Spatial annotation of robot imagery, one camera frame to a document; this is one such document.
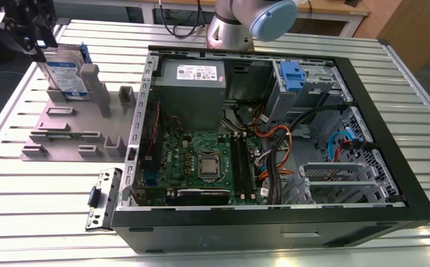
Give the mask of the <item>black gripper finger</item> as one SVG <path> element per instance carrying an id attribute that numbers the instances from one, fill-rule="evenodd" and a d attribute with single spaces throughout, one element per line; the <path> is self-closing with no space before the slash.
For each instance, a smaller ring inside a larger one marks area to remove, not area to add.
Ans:
<path id="1" fill-rule="evenodd" d="M 26 53 L 34 62 L 46 62 L 46 20 L 39 14 L 25 13 L 18 21 L 6 12 L 0 12 L 0 40 L 6 46 Z"/>
<path id="2" fill-rule="evenodd" d="M 46 47 L 58 47 L 54 36 L 55 18 L 53 16 L 39 16 L 37 21 L 38 41 L 45 43 Z"/>

